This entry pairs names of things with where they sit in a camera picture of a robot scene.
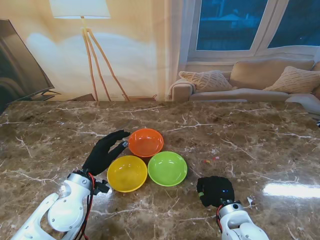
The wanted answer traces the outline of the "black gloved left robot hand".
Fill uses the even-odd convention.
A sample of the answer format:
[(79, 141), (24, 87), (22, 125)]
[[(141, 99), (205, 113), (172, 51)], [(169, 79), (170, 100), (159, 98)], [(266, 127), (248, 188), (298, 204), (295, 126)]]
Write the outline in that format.
[(128, 146), (128, 142), (123, 139), (130, 134), (122, 129), (101, 138), (84, 162), (82, 170), (93, 176), (104, 172)]

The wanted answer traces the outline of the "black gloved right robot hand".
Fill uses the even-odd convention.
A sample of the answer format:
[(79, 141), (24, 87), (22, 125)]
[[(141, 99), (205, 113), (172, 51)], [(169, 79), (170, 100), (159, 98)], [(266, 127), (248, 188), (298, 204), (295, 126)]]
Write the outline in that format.
[(224, 202), (235, 201), (235, 192), (230, 180), (220, 176), (200, 177), (196, 190), (204, 207), (218, 208)]

